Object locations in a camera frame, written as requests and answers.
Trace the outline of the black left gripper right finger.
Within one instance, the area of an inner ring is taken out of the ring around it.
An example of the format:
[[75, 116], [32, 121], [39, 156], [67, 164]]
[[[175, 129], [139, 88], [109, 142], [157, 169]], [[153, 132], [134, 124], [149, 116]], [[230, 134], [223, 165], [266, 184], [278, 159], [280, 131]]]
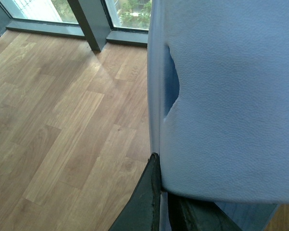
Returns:
[[237, 231], [238, 226], [214, 203], [168, 194], [173, 231]]

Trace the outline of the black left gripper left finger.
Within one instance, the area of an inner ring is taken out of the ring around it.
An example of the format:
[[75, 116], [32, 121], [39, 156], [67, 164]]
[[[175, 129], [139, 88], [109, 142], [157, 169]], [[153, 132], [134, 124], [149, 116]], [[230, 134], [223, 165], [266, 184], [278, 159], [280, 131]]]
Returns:
[[161, 170], [157, 153], [145, 169], [111, 231], [158, 231], [160, 222]]

